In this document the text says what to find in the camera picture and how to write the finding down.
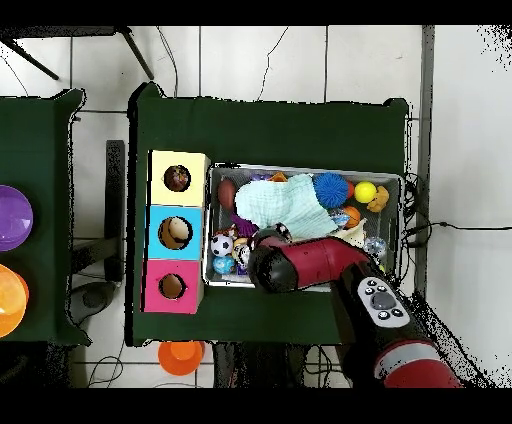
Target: pink box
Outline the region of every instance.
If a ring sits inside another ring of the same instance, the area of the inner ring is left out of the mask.
[[[203,297],[200,268],[199,261],[149,259],[143,312],[195,314]],[[169,299],[160,292],[159,282],[167,274],[176,274],[185,283],[185,291],[178,299]]]

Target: green tabletop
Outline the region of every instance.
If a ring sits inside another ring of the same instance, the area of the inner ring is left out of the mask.
[[[148,338],[339,343],[329,293],[205,287],[195,315],[140,312],[147,153],[201,152],[212,162],[402,175],[407,103],[245,103],[160,93],[154,83],[143,84],[128,111],[127,231],[133,237],[127,252],[128,336],[135,343]]]
[[[0,97],[0,184],[29,199],[34,224],[0,263],[20,274],[29,302],[20,325],[2,341],[89,343],[66,314],[70,269],[68,132],[83,92],[66,90],[51,99]]]

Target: orange bowl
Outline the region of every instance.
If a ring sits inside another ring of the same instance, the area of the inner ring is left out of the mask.
[[[14,284],[17,285],[18,288],[21,288],[21,290],[23,291],[22,297],[24,299],[24,303],[18,310],[14,311],[11,314],[0,314],[0,337],[5,337],[12,331],[14,331],[16,327],[18,327],[18,325],[20,324],[21,320],[23,319],[29,297],[29,291],[25,280],[20,275],[16,274],[15,272],[12,272],[9,268],[4,267],[3,265],[0,265],[0,280],[3,281],[3,283],[0,284],[4,289],[6,289],[7,284]],[[9,293],[12,292],[16,293],[15,296],[19,296],[17,289],[14,289],[14,291],[6,289],[3,292],[4,298],[5,295],[8,296]]]
[[[158,362],[172,375],[194,372],[204,355],[204,342],[162,342],[158,348]]]

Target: yellow ball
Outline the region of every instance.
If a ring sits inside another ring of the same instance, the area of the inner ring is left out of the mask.
[[[359,203],[370,203],[377,194],[377,188],[369,181],[361,181],[354,189],[354,197]]]

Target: teddy bear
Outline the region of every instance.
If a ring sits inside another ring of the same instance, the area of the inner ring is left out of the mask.
[[[373,200],[370,203],[368,203],[368,206],[366,208],[372,212],[378,213],[386,207],[388,200],[389,200],[388,191],[384,187],[378,186],[377,193],[375,194],[375,197],[373,198]]]

